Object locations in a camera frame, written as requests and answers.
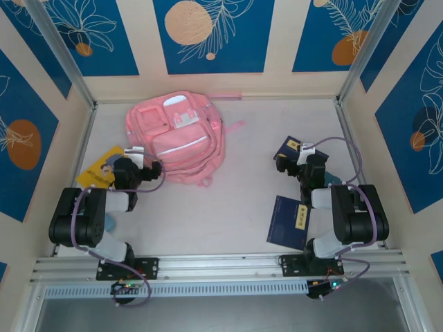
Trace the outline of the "grey metal sheet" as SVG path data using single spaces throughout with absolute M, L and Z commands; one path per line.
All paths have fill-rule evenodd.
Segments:
M 139 308 L 50 299 L 36 332 L 409 332 L 396 302 L 368 307 L 298 295 L 173 297 Z

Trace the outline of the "aluminium mounting rail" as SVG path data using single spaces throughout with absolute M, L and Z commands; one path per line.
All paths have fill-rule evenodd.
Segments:
M 232 255 L 163 255 L 151 266 L 157 282 L 242 282 L 282 280 L 282 253 Z M 366 278 L 408 277 L 410 271 L 400 250 L 360 250 L 343 256 L 346 277 L 365 268 Z M 58 285 L 92 283 L 96 275 L 108 275 L 90 256 L 42 257 L 30 275 L 31 284 Z

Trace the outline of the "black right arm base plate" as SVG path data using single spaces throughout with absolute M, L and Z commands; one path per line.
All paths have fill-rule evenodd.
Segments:
M 343 275 L 342 261 L 335 259 L 308 259 L 304 255 L 281 255 L 278 263 L 284 277 L 326 277 Z

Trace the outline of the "yellow cartoon cover book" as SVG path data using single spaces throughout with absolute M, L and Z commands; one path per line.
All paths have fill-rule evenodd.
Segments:
M 114 146 L 76 178 L 77 184 L 83 189 L 111 187 L 115 181 L 114 163 L 124 156 L 124 149 L 118 145 Z

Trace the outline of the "dark blue book yellow label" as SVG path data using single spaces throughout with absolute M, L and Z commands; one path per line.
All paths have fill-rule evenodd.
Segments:
M 293 160 L 293 164 L 291 165 L 293 167 L 293 174 L 289 175 L 289 176 L 296 176 L 297 160 L 298 160 L 299 151 L 300 151 L 299 146 L 301 143 L 302 142 L 300 142 L 299 140 L 297 140 L 291 136 L 288 136 L 273 158 L 275 161 L 275 165 L 277 165 L 276 164 L 276 157 L 278 155 L 286 156 L 286 157 Z M 329 158 L 329 156 L 327 154 L 324 154 L 323 152 L 318 151 L 317 148 L 316 148 L 316 154 L 323 155 L 324 157 L 327 157 L 327 159 Z
M 311 208 L 300 201 L 276 196 L 266 241 L 303 250 L 307 242 L 310 214 Z

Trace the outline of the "pink student backpack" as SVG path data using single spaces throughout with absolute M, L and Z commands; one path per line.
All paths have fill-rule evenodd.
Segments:
M 177 91 L 132 107 L 125 130 L 130 145 L 144 149 L 145 165 L 162 162 L 167 181 L 208 187 L 226 157 L 226 135 L 245 124 L 227 127 L 206 95 Z

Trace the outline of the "aluminium side rail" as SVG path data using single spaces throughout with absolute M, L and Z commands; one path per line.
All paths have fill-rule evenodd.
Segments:
M 375 186 L 369 185 L 365 181 L 365 176 L 363 174 L 363 159 L 361 157 L 361 152 L 359 151 L 359 148 L 354 144 L 350 126 L 345 116 L 345 112 L 337 100 L 333 100 L 333 102 L 343 132 L 344 142 L 347 145 L 347 149 L 349 151 L 349 155 L 355 171 L 355 175 L 350 180 L 346 180 L 345 182 L 347 186 L 356 185 L 360 187 L 360 189 L 368 197 L 371 206 L 374 208 L 374 212 L 376 213 L 381 212 L 383 210 L 383 207 Z
M 98 108 L 98 103 L 94 102 L 93 106 L 90 108 L 89 115 L 87 116 L 87 122 L 85 124 L 84 131 L 82 132 L 81 140 L 78 145 L 78 150 L 75 155 L 75 160 L 73 164 L 74 168 L 72 172 L 70 187 L 77 187 L 78 182 L 76 178 L 79 176 L 79 174 L 82 171 L 84 156 L 86 154 L 87 146 L 89 144 L 89 139 L 93 129 L 93 124 L 96 118 L 97 108 Z

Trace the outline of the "aluminium frame post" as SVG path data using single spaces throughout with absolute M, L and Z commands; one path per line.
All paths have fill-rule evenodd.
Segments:
M 35 22 L 35 25 L 38 27 L 52 53 L 70 79 L 73 87 L 79 93 L 83 102 L 94 111 L 96 108 L 96 101 L 42 2 L 40 0 L 23 1 L 27 11 Z
M 359 81 L 360 76 L 367 66 L 375 48 L 382 38 L 390 20 L 394 16 L 401 0 L 383 0 L 378 14 L 364 39 L 363 45 L 357 53 L 353 64 L 350 67 L 349 73 L 337 95 L 337 104 L 343 106 L 346 99 L 350 96 L 354 85 Z

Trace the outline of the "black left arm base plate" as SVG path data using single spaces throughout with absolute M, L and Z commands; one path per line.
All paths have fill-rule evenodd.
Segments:
M 158 258 L 149 258 L 149 257 L 135 258 L 131 264 L 128 264 L 128 266 L 132 267 L 134 270 L 137 270 L 147 280 L 157 279 L 157 275 L 159 272 Z M 131 272 L 130 270 L 122 268 L 120 266 L 116 266 L 114 264 L 109 264 L 109 263 L 98 264 L 98 269 L 96 272 L 96 280 L 118 281 L 120 279 L 140 280 L 140 277 L 137 274 Z

